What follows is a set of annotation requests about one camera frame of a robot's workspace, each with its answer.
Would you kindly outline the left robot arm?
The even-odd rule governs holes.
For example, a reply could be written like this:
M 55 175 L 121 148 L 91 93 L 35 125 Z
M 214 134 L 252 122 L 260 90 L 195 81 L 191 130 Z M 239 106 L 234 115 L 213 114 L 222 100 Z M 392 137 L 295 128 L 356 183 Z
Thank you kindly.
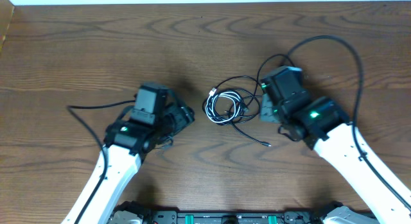
M 100 154 L 91 177 L 64 223 L 106 223 L 125 187 L 156 146 L 173 138 L 195 120 L 195 113 L 165 85 L 144 83 L 133 100 L 97 139 Z

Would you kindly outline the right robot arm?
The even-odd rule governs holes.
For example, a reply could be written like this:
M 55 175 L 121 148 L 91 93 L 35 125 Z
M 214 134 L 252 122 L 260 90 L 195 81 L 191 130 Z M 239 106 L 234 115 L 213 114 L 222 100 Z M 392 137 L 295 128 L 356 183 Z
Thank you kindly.
M 330 163 L 368 205 L 380 223 L 410 223 L 410 190 L 366 143 L 349 116 L 332 99 L 313 99 L 302 70 L 282 66 L 261 79 L 262 116 L 278 132 L 304 141 Z

